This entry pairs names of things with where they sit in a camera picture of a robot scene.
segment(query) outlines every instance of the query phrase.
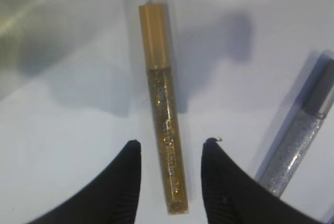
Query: white table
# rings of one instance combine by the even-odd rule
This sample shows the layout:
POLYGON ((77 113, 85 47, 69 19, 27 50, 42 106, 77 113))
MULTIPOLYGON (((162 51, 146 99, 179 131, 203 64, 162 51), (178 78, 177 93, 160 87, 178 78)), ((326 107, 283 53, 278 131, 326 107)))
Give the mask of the white table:
MULTIPOLYGON (((334 49, 334 0, 154 0, 169 5, 189 190, 189 214, 171 217, 137 10, 147 0, 15 1, 0 5, 0 15, 13 7, 0 16, 0 41, 17 44, 3 44, 1 56, 6 224, 30 221, 74 195, 131 139, 142 144, 136 223, 206 223, 206 138, 222 137, 254 177, 318 56, 334 49)), ((332 124, 333 112, 282 198, 322 221, 334 213, 332 124)))

